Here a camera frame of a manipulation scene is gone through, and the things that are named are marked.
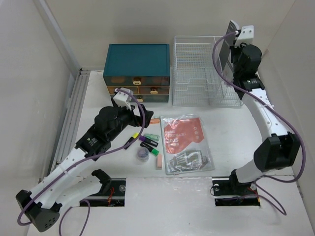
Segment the Canon setup guide booklet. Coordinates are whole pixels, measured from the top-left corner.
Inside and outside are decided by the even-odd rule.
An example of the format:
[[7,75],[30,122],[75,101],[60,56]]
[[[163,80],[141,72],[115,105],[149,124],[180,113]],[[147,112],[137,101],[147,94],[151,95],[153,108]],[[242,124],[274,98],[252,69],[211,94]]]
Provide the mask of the Canon setup guide booklet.
[[[236,32],[239,29],[240,29],[239,25],[234,20],[230,20],[226,34],[229,34],[231,32]],[[228,77],[228,74],[232,72],[232,64],[230,62],[231,61],[230,46],[233,46],[234,44],[233,42],[235,39],[236,39],[235,35],[225,38],[222,41],[222,46],[219,53],[222,72],[226,78]]]

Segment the clear round pin box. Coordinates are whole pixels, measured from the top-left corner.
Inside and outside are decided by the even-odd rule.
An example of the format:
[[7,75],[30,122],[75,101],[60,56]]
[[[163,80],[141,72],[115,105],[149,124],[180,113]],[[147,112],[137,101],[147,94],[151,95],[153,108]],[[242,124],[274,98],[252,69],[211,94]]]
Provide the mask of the clear round pin box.
[[136,153],[136,163],[138,165],[144,164],[149,160],[150,153],[146,147],[139,147]]

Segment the teal drawer cabinet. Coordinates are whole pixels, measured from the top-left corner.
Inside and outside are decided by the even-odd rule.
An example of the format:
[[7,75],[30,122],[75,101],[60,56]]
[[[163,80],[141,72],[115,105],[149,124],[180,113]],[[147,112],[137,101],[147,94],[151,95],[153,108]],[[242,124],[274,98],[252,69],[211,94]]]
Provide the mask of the teal drawer cabinet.
[[111,97],[126,88],[138,102],[167,103],[170,94],[169,44],[110,44],[103,79]]

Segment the clear mesh zip pouch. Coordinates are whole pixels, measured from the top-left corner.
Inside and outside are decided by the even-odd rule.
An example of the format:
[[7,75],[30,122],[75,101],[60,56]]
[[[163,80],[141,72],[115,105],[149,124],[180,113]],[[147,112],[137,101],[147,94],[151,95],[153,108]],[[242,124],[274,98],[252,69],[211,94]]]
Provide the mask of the clear mesh zip pouch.
[[161,116],[160,126],[166,175],[215,169],[199,115]]

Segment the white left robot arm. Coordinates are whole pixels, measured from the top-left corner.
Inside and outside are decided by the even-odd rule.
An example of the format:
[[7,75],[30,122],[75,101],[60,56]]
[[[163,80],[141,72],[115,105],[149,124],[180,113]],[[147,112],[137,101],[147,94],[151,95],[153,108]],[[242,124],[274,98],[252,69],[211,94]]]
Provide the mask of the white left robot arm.
[[98,193],[105,195],[111,186],[111,177],[101,169],[94,170],[84,180],[73,185],[73,181],[91,166],[100,153],[108,152],[111,142],[127,127],[149,126],[153,111],[139,106],[140,115],[134,107],[106,106],[94,119],[94,124],[75,144],[65,160],[42,182],[31,190],[21,190],[16,200],[25,216],[39,232],[50,229],[68,206],[77,206],[84,198]]

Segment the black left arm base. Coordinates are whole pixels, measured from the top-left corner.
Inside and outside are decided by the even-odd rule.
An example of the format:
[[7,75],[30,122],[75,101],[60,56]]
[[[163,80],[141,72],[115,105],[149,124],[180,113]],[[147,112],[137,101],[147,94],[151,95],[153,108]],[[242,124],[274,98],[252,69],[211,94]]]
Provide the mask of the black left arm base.
[[97,177],[101,183],[98,192],[84,199],[92,207],[124,207],[126,194],[126,179],[111,178],[101,169],[94,170],[92,176]]

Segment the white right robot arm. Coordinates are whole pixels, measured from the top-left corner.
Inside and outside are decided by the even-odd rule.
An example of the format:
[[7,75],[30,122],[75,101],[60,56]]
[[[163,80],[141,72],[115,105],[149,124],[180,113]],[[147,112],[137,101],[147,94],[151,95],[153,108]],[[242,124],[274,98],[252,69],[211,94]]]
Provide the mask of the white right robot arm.
[[236,195],[264,173],[291,167],[301,143],[297,135],[290,132],[273,113],[265,86],[257,75],[262,58],[261,50],[252,44],[230,46],[230,49],[235,91],[249,109],[262,138],[252,161],[233,170],[229,176],[228,188]]

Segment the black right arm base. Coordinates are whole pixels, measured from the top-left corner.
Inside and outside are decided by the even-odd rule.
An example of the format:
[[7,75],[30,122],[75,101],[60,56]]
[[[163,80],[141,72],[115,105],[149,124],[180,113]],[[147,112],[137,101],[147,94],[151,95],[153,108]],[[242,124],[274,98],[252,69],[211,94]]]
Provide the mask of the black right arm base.
[[253,182],[234,183],[229,177],[212,178],[211,194],[217,207],[260,206],[257,187]]

